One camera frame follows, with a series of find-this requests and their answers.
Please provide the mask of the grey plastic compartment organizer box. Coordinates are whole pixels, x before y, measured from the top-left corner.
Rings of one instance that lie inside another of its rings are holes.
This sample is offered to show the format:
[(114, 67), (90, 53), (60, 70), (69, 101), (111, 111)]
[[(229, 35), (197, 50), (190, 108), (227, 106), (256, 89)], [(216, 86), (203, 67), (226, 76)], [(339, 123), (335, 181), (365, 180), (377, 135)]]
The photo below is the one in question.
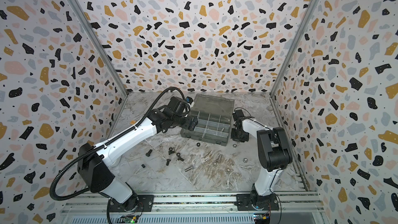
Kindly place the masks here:
[(229, 140), (234, 100), (207, 94), (197, 94), (190, 116), (198, 124), (193, 131), (182, 129), (181, 137), (209, 144), (226, 146)]

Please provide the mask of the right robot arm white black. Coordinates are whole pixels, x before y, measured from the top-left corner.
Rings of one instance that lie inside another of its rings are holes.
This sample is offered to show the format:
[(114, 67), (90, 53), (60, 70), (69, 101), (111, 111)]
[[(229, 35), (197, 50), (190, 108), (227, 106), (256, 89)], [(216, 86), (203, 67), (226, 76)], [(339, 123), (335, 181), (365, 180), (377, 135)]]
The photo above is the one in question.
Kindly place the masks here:
[(232, 140), (243, 143), (249, 141), (250, 137), (257, 139), (258, 158), (262, 169), (253, 184), (249, 203), (254, 209), (269, 208), (277, 201), (274, 185), (293, 160), (286, 132), (281, 127), (268, 127), (251, 115), (246, 116), (242, 108), (234, 110), (233, 120)]

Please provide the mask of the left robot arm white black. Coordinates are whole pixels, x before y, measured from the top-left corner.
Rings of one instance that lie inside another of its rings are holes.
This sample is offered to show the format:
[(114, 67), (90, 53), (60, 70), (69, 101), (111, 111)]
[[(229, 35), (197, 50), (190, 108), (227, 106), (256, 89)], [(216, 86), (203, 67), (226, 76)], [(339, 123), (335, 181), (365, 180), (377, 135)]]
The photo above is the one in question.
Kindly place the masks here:
[(188, 115), (192, 104), (191, 97), (181, 99), (173, 96), (167, 105), (151, 109), (141, 124), (136, 124), (114, 136), (115, 141), (111, 144), (104, 141), (96, 146), (81, 146), (80, 156), (103, 146), (101, 150), (78, 162), (77, 171), (88, 190), (111, 198), (114, 203), (121, 204), (125, 211), (135, 210), (138, 206), (137, 194), (127, 183), (118, 179), (109, 167), (114, 165), (124, 153), (156, 134), (165, 133), (173, 127), (193, 131), (198, 119)]

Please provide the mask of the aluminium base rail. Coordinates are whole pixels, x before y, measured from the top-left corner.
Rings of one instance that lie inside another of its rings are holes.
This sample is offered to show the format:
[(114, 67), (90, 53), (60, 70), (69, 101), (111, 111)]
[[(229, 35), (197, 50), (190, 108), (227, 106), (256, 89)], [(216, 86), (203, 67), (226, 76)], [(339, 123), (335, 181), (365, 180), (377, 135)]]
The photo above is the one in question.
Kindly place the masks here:
[(140, 193), (139, 209), (133, 214), (199, 213), (322, 213), (323, 206), (313, 191), (279, 191), (262, 210), (254, 208), (247, 192), (150, 192)]

